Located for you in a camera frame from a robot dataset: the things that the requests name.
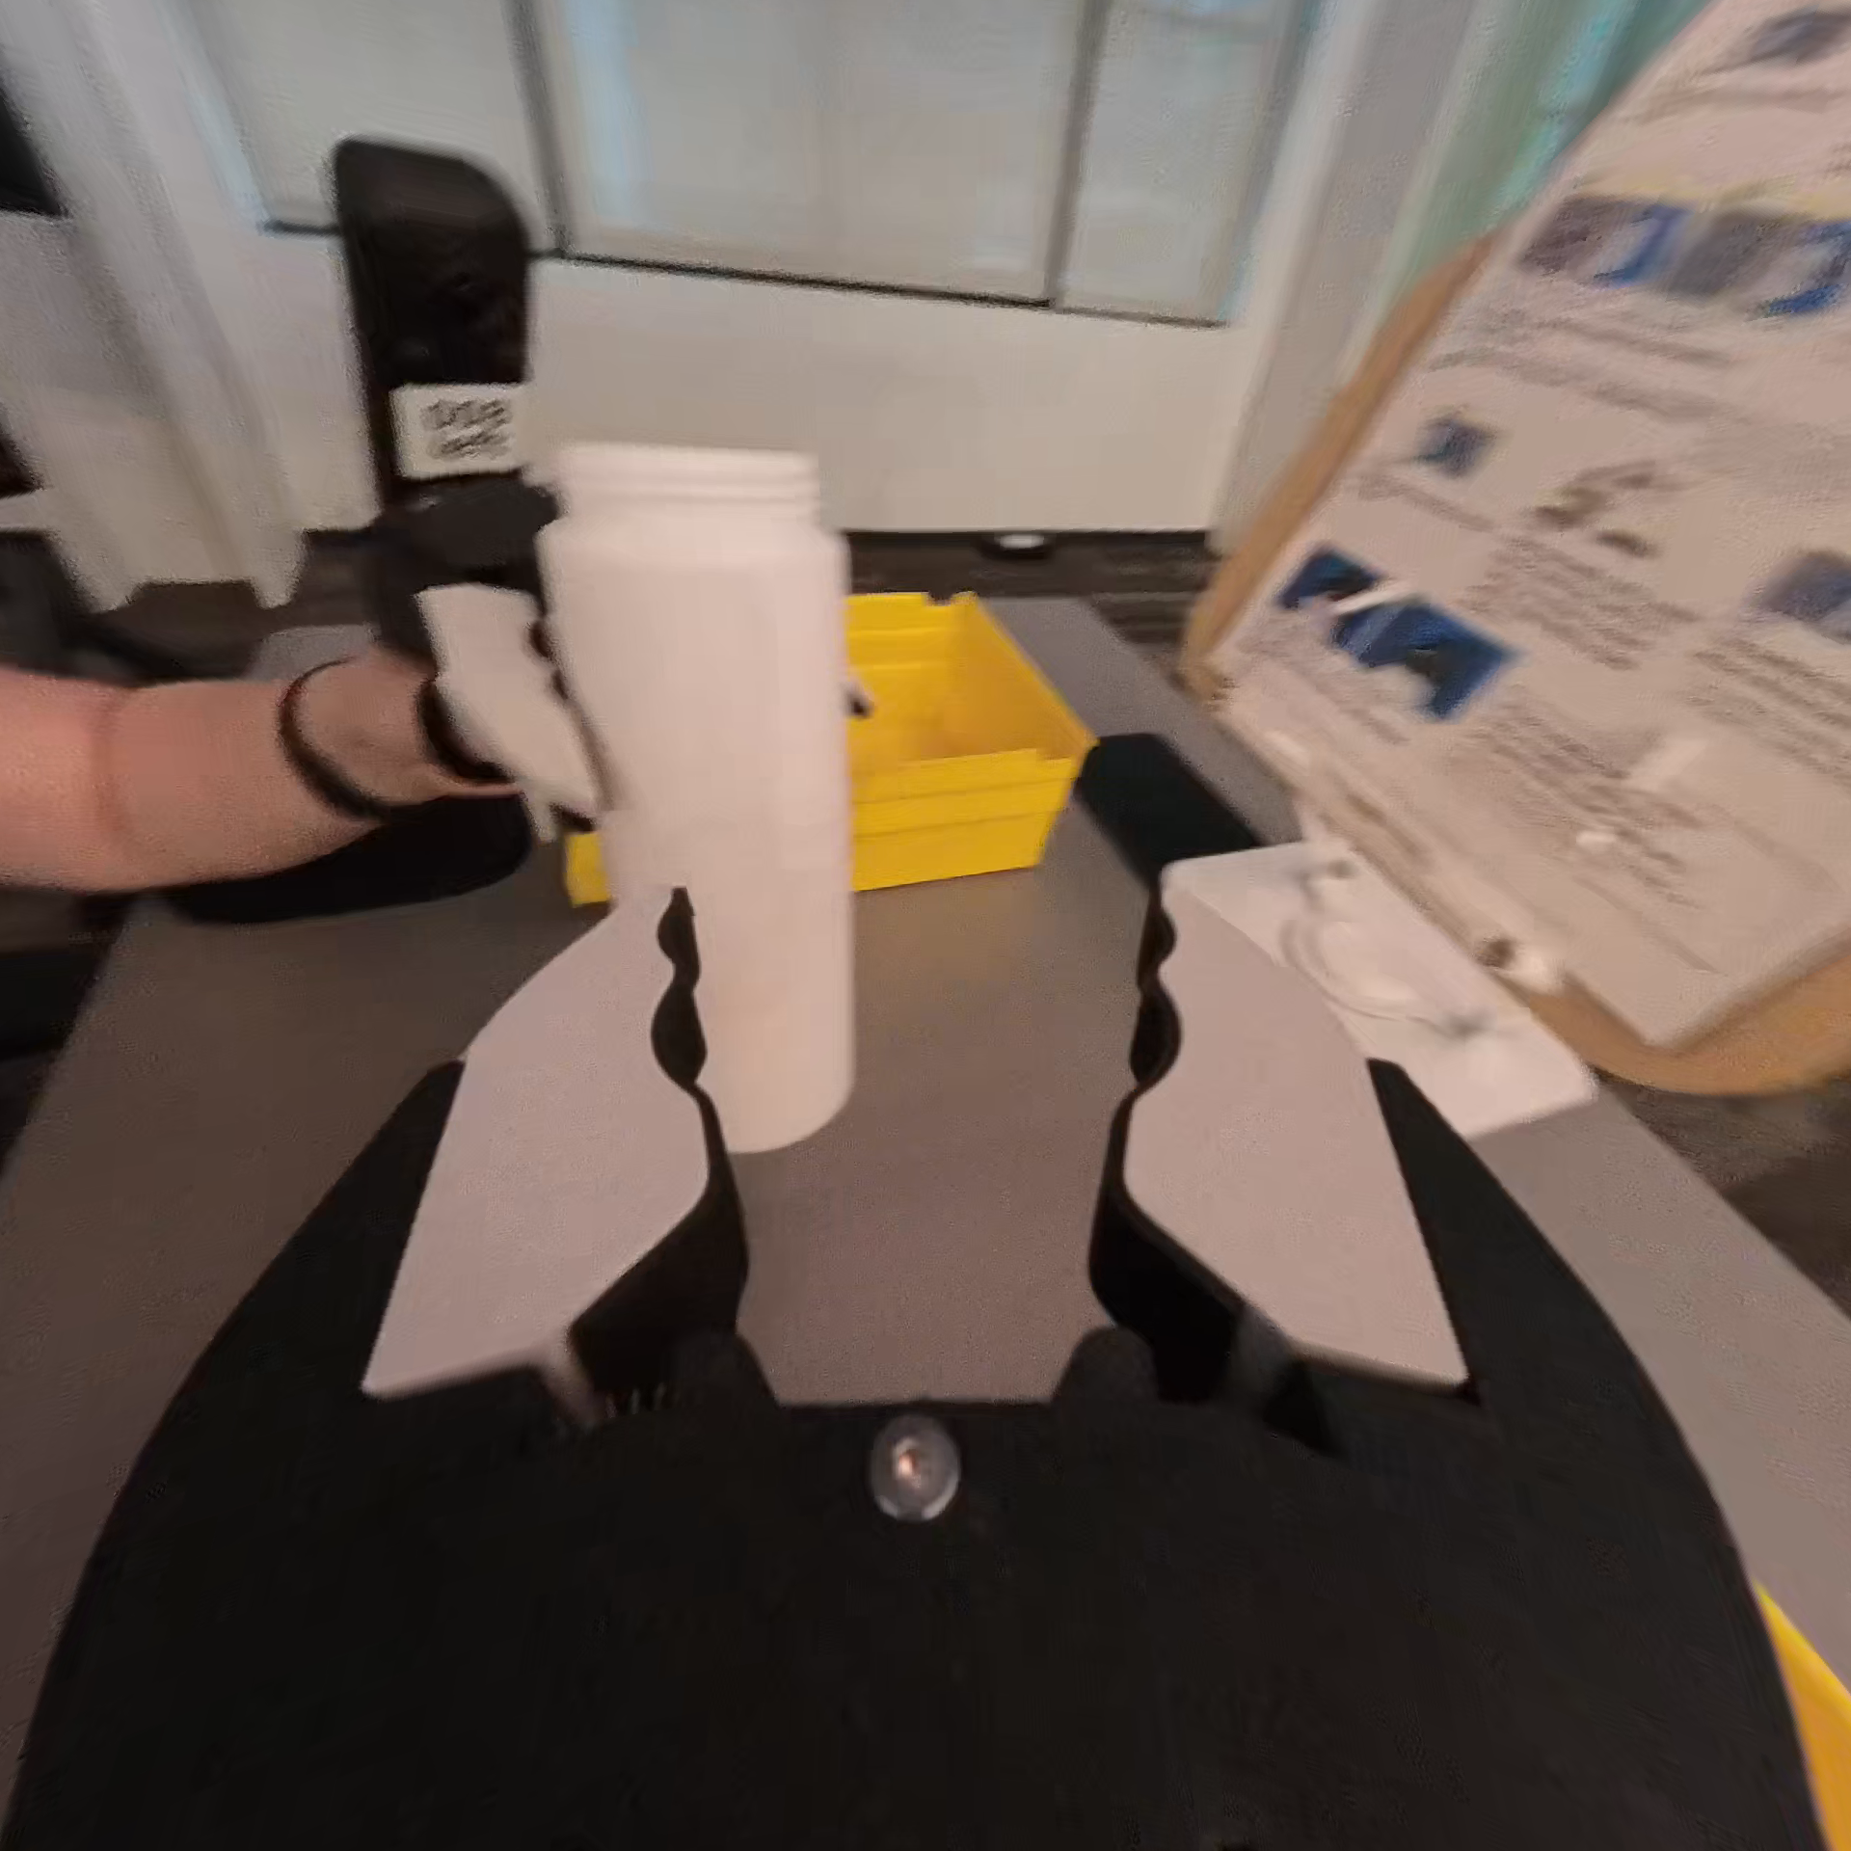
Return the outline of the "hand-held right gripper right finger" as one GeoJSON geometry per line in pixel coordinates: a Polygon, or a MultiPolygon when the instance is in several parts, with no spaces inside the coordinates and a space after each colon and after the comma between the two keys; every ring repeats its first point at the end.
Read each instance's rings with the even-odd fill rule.
{"type": "Polygon", "coordinates": [[[1088,1276],[1161,1397],[1307,1365],[1454,1397],[1470,1363],[1365,1056],[1307,980],[1158,882],[1088,1276]]]}

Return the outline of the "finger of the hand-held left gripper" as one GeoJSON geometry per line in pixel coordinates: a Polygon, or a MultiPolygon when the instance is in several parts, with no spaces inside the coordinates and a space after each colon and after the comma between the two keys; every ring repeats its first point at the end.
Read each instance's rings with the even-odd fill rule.
{"type": "Polygon", "coordinates": [[[420,592],[433,690],[472,758],[491,765],[536,816],[600,832],[612,814],[608,752],[546,637],[539,603],[488,585],[420,592]]]}

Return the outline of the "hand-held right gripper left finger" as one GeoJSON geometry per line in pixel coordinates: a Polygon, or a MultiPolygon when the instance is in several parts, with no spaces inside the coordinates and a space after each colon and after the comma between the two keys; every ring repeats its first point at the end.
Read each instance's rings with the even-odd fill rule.
{"type": "Polygon", "coordinates": [[[619,900],[464,1049],[362,1376],[410,1400],[505,1373],[555,1400],[668,1400],[751,1274],[703,1085],[696,918],[619,900]]]}

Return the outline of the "white plastic bottle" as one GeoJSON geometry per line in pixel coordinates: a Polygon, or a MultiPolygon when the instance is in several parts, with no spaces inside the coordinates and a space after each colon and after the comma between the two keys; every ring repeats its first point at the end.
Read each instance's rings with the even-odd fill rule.
{"type": "Polygon", "coordinates": [[[687,893],[725,1144],[798,1144],[856,1053],[847,556],[819,464],[587,442],[555,481],[547,635],[609,798],[608,884],[687,893]]]}

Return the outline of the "yellow plastic bin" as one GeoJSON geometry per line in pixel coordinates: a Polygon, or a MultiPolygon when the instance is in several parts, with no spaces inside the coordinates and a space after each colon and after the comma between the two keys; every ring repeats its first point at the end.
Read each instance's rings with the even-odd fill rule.
{"type": "Polygon", "coordinates": [[[1850,1689],[1767,1589],[1754,1589],[1793,1709],[1828,1849],[1850,1849],[1850,1689]]]}
{"type": "MultiPolygon", "coordinates": [[[[973,596],[846,600],[853,893],[1033,868],[1096,737],[973,596]]],[[[608,900],[601,837],[564,891],[608,900]]]]}

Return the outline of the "person's left forearm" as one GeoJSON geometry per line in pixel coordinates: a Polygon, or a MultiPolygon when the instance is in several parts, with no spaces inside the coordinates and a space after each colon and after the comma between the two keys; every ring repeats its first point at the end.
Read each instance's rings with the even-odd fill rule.
{"type": "Polygon", "coordinates": [[[134,893],[259,877],[357,825],[293,769],[270,682],[2,676],[2,882],[134,893]]]}

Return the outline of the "person's left hand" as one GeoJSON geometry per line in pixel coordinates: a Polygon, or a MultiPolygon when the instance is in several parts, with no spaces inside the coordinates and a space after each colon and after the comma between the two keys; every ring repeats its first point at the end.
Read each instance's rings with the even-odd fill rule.
{"type": "Polygon", "coordinates": [[[394,808],[515,795],[439,758],[420,715],[425,682],[422,665],[380,646],[326,665],[300,694],[301,736],[354,789],[394,808]]]}

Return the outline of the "large window with blinds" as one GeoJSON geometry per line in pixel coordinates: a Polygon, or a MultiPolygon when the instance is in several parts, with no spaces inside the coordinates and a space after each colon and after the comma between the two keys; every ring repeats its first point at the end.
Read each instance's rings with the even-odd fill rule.
{"type": "Polygon", "coordinates": [[[351,136],[547,259],[1226,323],[1318,4],[177,4],[270,229],[351,136]]]}

